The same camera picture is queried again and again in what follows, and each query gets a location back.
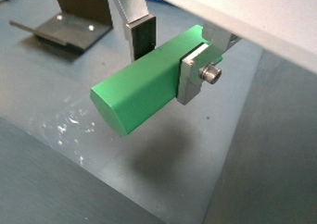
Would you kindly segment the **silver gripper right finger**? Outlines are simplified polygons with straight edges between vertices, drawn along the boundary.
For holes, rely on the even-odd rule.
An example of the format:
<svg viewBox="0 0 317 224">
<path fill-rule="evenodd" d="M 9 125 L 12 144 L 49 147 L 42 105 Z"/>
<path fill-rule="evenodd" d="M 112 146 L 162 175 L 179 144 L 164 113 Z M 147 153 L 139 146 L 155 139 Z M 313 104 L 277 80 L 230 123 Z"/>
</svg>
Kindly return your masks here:
<svg viewBox="0 0 317 224">
<path fill-rule="evenodd" d="M 182 105 L 199 94 L 203 82 L 214 84 L 219 80 L 222 70 L 215 65 L 222 61 L 223 53 L 240 40 L 239 36 L 208 21 L 202 28 L 202 38 L 206 42 L 179 59 L 176 101 Z"/>
</svg>

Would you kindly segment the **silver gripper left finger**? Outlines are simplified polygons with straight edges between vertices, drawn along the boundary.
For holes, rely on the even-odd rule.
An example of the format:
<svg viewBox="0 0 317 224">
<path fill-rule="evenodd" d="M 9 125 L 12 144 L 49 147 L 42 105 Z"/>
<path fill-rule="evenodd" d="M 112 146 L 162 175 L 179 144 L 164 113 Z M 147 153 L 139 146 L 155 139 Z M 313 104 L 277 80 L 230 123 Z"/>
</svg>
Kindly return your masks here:
<svg viewBox="0 0 317 224">
<path fill-rule="evenodd" d="M 119 11 L 131 60 L 135 61 L 156 47 L 156 17 L 149 14 L 145 0 L 113 0 Z"/>
</svg>

